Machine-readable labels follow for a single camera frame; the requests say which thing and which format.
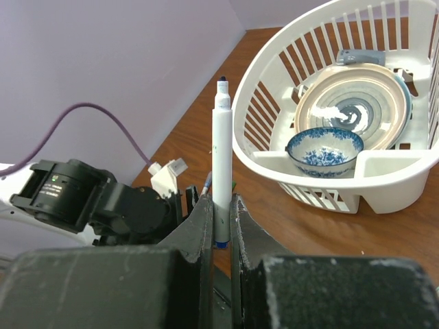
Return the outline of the tan rimmed plate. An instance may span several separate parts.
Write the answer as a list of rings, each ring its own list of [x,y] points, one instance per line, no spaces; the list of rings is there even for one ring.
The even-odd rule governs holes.
[[[330,66],[300,98],[297,133],[315,127],[338,127],[358,134],[367,150],[389,149],[412,114],[405,82],[377,64]]]

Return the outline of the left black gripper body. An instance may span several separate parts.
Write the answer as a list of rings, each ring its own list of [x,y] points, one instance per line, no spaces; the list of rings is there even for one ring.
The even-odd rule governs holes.
[[[192,213],[198,200],[198,188],[193,184],[188,186],[184,193],[180,189],[176,193],[172,192],[167,199],[170,207],[171,224],[179,226],[185,221]]]

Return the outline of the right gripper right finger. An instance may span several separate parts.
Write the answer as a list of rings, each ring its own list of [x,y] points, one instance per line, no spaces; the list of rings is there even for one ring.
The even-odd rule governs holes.
[[[230,204],[234,328],[437,328],[438,294],[408,258],[294,254]]]

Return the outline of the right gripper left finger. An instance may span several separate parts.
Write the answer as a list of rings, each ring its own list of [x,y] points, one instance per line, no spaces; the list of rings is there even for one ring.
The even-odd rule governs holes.
[[[19,256],[1,284],[2,328],[211,328],[213,201],[157,245]]]

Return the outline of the white marker pen blue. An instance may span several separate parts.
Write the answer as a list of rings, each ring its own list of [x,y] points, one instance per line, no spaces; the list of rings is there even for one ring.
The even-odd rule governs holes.
[[[209,192],[211,185],[212,185],[212,172],[210,171],[206,176],[206,179],[204,181],[204,185],[202,187],[202,191],[200,194],[201,195],[207,194]]]

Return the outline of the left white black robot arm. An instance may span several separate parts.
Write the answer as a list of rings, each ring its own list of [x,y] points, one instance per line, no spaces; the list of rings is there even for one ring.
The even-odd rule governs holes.
[[[1,165],[1,203],[94,246],[157,244],[188,217],[179,188],[131,187],[79,160]]]

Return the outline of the grey object in basket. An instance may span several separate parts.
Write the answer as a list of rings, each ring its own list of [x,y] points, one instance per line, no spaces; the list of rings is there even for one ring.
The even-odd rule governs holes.
[[[384,51],[370,49],[342,49],[338,52],[336,58],[336,64],[344,66],[364,63],[385,66],[385,62]]]

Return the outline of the small white pen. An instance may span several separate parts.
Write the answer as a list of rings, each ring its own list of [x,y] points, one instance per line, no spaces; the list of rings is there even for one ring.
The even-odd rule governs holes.
[[[233,111],[228,80],[217,80],[212,109],[212,198],[214,240],[219,249],[230,241],[230,203],[233,185]]]

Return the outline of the blue white patterned bowl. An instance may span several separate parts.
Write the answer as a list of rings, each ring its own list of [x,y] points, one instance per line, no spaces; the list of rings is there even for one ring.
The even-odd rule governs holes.
[[[285,151],[295,167],[312,178],[338,178],[355,168],[362,138],[338,127],[315,127],[295,134]]]

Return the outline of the white plastic dish basket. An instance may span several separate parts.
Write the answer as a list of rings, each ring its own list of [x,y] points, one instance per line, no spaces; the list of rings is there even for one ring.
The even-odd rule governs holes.
[[[307,169],[291,139],[354,132],[345,169]],[[438,163],[438,2],[330,1],[259,51],[233,101],[233,150],[298,201],[377,214],[411,206]]]

